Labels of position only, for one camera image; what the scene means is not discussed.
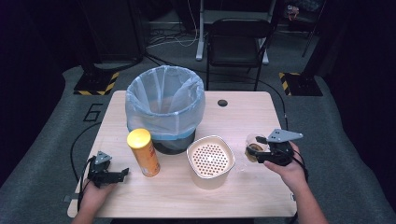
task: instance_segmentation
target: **yellow lid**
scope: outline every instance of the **yellow lid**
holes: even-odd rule
[[[135,129],[128,134],[128,146],[134,149],[145,147],[151,140],[151,135],[146,129]]]

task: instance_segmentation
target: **black backdrop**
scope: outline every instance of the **black backdrop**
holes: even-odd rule
[[[390,0],[353,1],[344,40],[325,80],[345,132],[396,211],[395,7]]]
[[[86,25],[75,0],[0,1],[0,186],[59,102],[62,72],[80,65],[68,30],[78,30],[79,52],[97,62]]]

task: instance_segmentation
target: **gray carpet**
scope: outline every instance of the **gray carpet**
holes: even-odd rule
[[[303,133],[295,141],[304,155],[309,170],[309,185],[331,223],[396,223],[396,215],[386,201],[373,172],[361,161],[356,149],[343,131],[337,106],[322,77],[316,81],[322,97],[286,96],[280,85],[279,72],[302,72],[314,48],[302,58],[306,39],[301,34],[276,33],[268,49],[270,63],[262,68],[261,81],[271,85],[283,98],[289,120],[289,130]],[[178,43],[148,48],[148,53],[170,63],[205,71],[202,62],[194,60],[197,43],[182,47]],[[120,64],[105,64],[115,67]],[[126,90],[132,80],[150,68],[158,66],[145,58],[142,63],[121,71],[112,92]],[[69,160],[70,147],[76,137],[94,121],[83,121],[92,104],[101,121],[111,93],[106,96],[74,95],[73,88],[82,70],[79,67],[64,72],[66,87],[41,134],[37,137],[20,164],[0,189],[0,223],[69,223],[68,203],[77,182]],[[197,72],[203,80],[205,73]],[[253,85],[242,78],[215,76],[219,83],[211,83],[211,90],[250,91]],[[271,93],[276,113],[283,128],[282,103],[279,95],[259,84],[259,91]],[[74,161],[78,172],[89,156],[99,126],[85,132],[76,142]],[[284,223],[283,217],[257,218],[256,223]],[[109,223],[97,218],[95,223]]]

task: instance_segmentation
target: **wooden table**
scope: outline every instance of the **wooden table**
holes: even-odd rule
[[[250,133],[268,136],[280,128],[271,96],[263,91],[207,91],[205,114],[195,139],[218,135],[235,155],[235,166],[218,189],[199,189],[191,180],[186,153],[157,152],[161,171],[142,175],[134,154],[126,144],[125,91],[114,92],[103,123],[92,146],[112,156],[109,171],[129,167],[123,183],[107,198],[99,217],[292,217],[296,212],[291,192],[280,176],[262,164],[248,161],[246,138]],[[218,105],[226,100],[227,106]],[[77,200],[67,214],[77,213]]]

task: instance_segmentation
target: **human arm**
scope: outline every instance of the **human arm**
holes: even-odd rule
[[[292,142],[290,142],[290,144],[296,152],[300,152],[295,144]],[[292,161],[287,166],[279,166],[269,161],[265,161],[264,165],[268,169],[279,174],[291,192],[293,192],[297,202],[297,212],[300,223],[328,223],[311,189],[305,181],[303,168],[296,161]]]
[[[92,223],[97,211],[104,204],[108,194],[117,186],[110,184],[97,188],[91,181],[86,183],[84,197],[82,198],[79,211],[72,221],[72,224]]]

